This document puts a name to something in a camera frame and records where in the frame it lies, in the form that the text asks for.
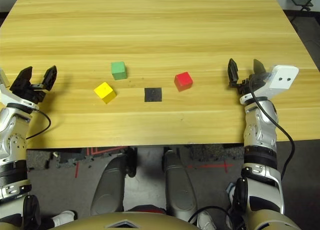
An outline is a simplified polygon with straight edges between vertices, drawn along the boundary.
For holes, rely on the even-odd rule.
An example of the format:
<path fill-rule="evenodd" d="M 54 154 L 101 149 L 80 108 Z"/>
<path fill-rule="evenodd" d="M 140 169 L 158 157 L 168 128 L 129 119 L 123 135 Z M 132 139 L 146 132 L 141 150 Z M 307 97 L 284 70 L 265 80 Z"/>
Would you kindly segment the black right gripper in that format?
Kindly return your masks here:
<path fill-rule="evenodd" d="M 251 74 L 249 78 L 238 83 L 238 66 L 237 63 L 230 58 L 227 66 L 229 86 L 236 88 L 241 96 L 251 93 L 251 90 L 256 91 L 260 89 L 266 84 L 265 79 L 268 77 L 268 74 L 263 63 L 257 59 L 253 60 L 253 72 L 254 74 Z"/>

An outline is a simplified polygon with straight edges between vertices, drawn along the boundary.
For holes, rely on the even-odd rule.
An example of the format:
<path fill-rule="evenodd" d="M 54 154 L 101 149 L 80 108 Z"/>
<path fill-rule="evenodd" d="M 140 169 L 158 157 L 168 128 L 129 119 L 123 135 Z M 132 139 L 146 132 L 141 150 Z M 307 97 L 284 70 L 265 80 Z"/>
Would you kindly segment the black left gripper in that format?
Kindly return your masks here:
<path fill-rule="evenodd" d="M 45 96 L 45 90 L 51 90 L 57 79 L 57 67 L 53 65 L 44 74 L 42 84 L 31 84 L 33 67 L 29 66 L 21 70 L 10 87 L 10 91 L 25 100 L 34 104 L 41 103 Z"/>

